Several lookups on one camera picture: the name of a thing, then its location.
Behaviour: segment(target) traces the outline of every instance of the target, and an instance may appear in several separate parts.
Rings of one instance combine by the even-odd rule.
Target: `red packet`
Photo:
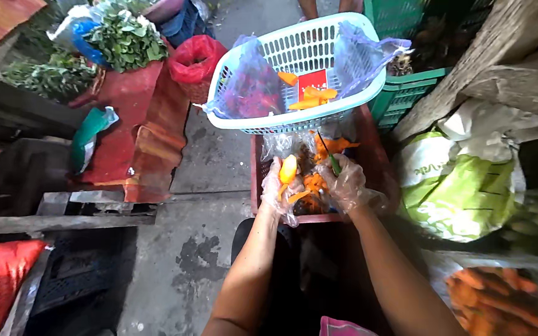
[[[307,73],[298,77],[298,101],[304,100],[304,89],[312,86],[319,90],[324,90],[327,87],[327,72],[325,69]]]

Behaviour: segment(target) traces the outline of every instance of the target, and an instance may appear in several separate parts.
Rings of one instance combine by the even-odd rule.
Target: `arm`
[[[225,277],[206,335],[251,335],[257,330],[271,279],[279,213],[262,202],[248,239]]]
[[[367,206],[349,211],[381,308],[398,336],[465,336],[451,310],[410,264]]]
[[[393,331],[397,336],[466,336],[451,310],[401,253],[369,207],[379,198],[365,187],[362,168],[346,156],[334,156],[342,168],[337,178],[330,167],[318,166],[318,171],[358,230],[370,280]]]

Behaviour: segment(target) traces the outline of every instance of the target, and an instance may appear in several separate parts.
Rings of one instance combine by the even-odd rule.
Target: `wooden post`
[[[490,66],[461,92],[538,114],[538,62]]]
[[[538,47],[538,0],[498,0],[452,72],[393,130],[396,140],[421,132],[457,104],[457,94],[490,66],[523,59]]]
[[[81,230],[155,224],[154,216],[0,217],[0,233]]]

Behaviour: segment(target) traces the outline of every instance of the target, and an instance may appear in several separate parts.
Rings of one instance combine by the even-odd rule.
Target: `hand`
[[[281,200],[279,200],[279,190],[283,185],[279,180],[279,171],[281,169],[281,160],[279,157],[273,157],[273,163],[269,168],[269,173],[263,179],[261,187],[263,188],[263,195],[261,195],[261,200],[275,208],[280,215],[287,213],[291,208],[292,204],[288,203],[288,197],[304,191],[303,180],[300,176],[296,178],[288,185],[286,190],[281,194]]]
[[[334,154],[333,157],[342,169],[340,176],[336,178],[333,174],[331,160],[324,160],[316,166],[316,170],[327,183],[330,195],[344,212],[348,213],[367,204],[374,210],[385,208],[385,195],[365,187],[366,178],[361,166],[352,163],[342,154]]]

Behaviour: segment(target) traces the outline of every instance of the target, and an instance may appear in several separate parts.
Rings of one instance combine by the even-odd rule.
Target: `herb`
[[[52,54],[46,64],[30,60],[13,62],[0,70],[0,80],[67,103],[86,91],[96,73],[96,65],[88,66],[84,58],[58,52]]]
[[[155,25],[143,16],[135,18],[128,10],[106,14],[101,25],[83,37],[118,72],[144,68],[150,61],[168,56]]]

